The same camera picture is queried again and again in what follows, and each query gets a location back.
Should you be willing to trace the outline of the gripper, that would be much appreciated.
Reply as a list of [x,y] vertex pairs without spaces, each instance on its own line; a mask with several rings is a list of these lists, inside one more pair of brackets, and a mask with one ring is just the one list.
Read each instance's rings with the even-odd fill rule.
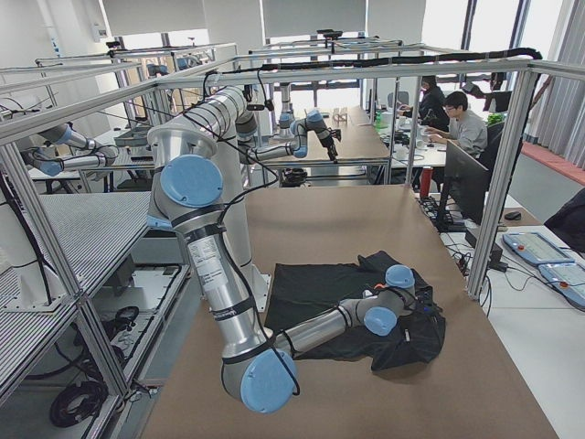
[[329,158],[332,158],[334,164],[338,164],[337,152],[335,149],[335,139],[329,134],[322,136],[322,146],[326,149]]
[[430,316],[434,314],[433,289],[431,286],[417,288],[414,296],[415,301],[412,305],[414,312]]

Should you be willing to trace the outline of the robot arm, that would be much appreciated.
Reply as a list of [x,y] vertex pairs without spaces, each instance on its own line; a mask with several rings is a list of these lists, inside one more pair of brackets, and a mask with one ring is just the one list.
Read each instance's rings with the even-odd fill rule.
[[177,233],[224,339],[220,378],[249,410],[272,413],[300,392],[296,357],[355,327],[379,337],[400,319],[436,316],[428,290],[402,264],[357,298],[346,298],[293,327],[263,325],[259,302],[269,278],[254,265],[240,164],[254,160],[239,139],[255,132],[244,91],[228,86],[166,123],[147,139],[155,152],[149,224]]
[[315,133],[321,146],[326,150],[329,160],[337,163],[338,153],[335,148],[335,139],[341,140],[341,131],[329,128],[323,115],[317,109],[312,109],[304,119],[299,120],[293,120],[289,113],[285,113],[282,120],[289,123],[284,136],[273,136],[271,138],[274,141],[272,145],[256,148],[242,145],[242,151],[239,153],[241,164],[252,165],[286,156],[305,158],[308,154],[308,134],[310,132]]

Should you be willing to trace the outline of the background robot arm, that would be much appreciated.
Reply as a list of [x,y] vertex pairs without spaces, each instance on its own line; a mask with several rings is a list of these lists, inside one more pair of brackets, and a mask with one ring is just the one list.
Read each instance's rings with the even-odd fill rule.
[[[103,145],[94,138],[76,132],[68,123],[56,125],[37,134],[46,140],[43,146],[34,146],[27,140],[18,149],[27,165],[51,177],[64,171],[108,167],[118,156],[118,149],[114,145]],[[70,154],[50,154],[47,145],[66,145],[70,149]]]

